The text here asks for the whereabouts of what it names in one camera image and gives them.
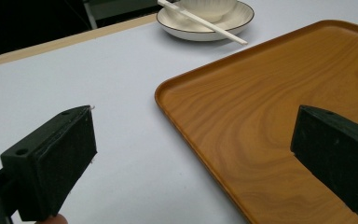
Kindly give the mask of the white chopstick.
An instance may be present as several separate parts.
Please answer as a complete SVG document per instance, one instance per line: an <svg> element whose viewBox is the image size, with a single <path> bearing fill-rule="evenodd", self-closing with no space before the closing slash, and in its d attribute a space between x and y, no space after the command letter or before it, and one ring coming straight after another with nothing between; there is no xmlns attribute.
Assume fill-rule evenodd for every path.
<svg viewBox="0 0 358 224"><path fill-rule="evenodd" d="M179 6L177 6L177 5L173 4L173 3L168 2L167 0L158 0L158 4L163 6L163 7L166 7L166 8L169 8L171 10L174 10L176 12L179 12L179 13L186 12L184 9L180 8Z"/></svg>
<svg viewBox="0 0 358 224"><path fill-rule="evenodd" d="M206 21L206 20L204 20L204 19L192 14L192 13L190 13L187 10L186 10L186 12L179 13L179 14L183 15L184 17L187 17L188 19L190 19L191 21L193 21L195 23L198 23L198 24L200 24L200 25L202 25L202 26L204 26L204 27L206 27L206 28L208 28L210 30L215 31L216 33L218 33L218 34L220 34L220 35L222 35L222 36L224 36L224 37L226 37L226 38L228 38L228 39L230 39L232 41L235 41L235 42L239 43L240 45L245 46L245 45L248 44L247 41L245 41L245 40L233 35L232 33L228 32L228 31L226 31L226 30L224 30L224 29L222 29L222 28L220 28L220 27L218 27L218 26L216 26L216 25L214 25L214 24L212 24L212 23L210 23L210 22L208 22L208 21Z"/></svg>

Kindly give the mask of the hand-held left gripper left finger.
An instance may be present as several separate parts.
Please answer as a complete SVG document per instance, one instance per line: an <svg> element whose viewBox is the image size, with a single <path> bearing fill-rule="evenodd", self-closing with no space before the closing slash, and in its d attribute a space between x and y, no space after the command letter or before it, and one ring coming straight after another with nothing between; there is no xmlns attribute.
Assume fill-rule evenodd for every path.
<svg viewBox="0 0 358 224"><path fill-rule="evenodd" d="M96 154L88 105L59 113L3 152L4 172L17 184L21 219L57 215Z"/></svg>

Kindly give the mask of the white ribbed bowl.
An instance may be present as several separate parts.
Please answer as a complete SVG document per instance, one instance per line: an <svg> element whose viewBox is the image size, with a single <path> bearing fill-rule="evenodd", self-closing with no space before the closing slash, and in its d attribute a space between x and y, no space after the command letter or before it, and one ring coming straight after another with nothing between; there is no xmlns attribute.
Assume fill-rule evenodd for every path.
<svg viewBox="0 0 358 224"><path fill-rule="evenodd" d="M179 6L209 22L219 21L238 0L179 0Z"/></svg>

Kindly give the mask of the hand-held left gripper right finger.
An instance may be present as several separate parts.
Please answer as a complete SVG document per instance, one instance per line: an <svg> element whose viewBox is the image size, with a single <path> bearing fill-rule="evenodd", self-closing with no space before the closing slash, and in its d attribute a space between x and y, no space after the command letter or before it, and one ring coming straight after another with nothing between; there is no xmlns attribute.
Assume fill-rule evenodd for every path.
<svg viewBox="0 0 358 224"><path fill-rule="evenodd" d="M358 215L358 123L302 105L291 141L295 157Z"/></svg>

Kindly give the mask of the white plate with dark rim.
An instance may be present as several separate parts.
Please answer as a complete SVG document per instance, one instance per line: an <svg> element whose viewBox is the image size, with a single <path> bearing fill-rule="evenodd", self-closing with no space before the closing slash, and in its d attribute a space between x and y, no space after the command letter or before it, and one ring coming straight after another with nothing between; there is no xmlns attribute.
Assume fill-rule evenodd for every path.
<svg viewBox="0 0 358 224"><path fill-rule="evenodd" d="M254 10L238 0L237 5L219 21L212 24L237 35L254 18ZM170 35L191 41L215 41L226 37L195 23L183 15L163 7L157 14L157 21Z"/></svg>

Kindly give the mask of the wood-grain brown tray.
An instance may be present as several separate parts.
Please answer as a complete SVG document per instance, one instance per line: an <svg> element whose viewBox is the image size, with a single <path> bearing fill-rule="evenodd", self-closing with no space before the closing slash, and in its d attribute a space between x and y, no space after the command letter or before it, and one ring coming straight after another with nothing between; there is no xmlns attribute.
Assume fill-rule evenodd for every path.
<svg viewBox="0 0 358 224"><path fill-rule="evenodd" d="M301 105L358 123L358 25L319 21L163 82L155 99L251 224L358 224L290 149Z"/></svg>

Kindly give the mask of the grey metal stand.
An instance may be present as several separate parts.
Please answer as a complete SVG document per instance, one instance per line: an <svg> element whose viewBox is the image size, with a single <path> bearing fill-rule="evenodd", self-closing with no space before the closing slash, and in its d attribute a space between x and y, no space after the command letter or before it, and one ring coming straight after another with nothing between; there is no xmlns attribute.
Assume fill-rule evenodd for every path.
<svg viewBox="0 0 358 224"><path fill-rule="evenodd" d="M95 30L98 28L98 26L97 26L97 23L96 23L96 20L95 20L93 14L92 14L92 10L90 7L90 0L82 0L82 1L83 1L83 5L86 10L88 19L89 19L89 23L90 23L90 27L91 27L90 29Z"/></svg>

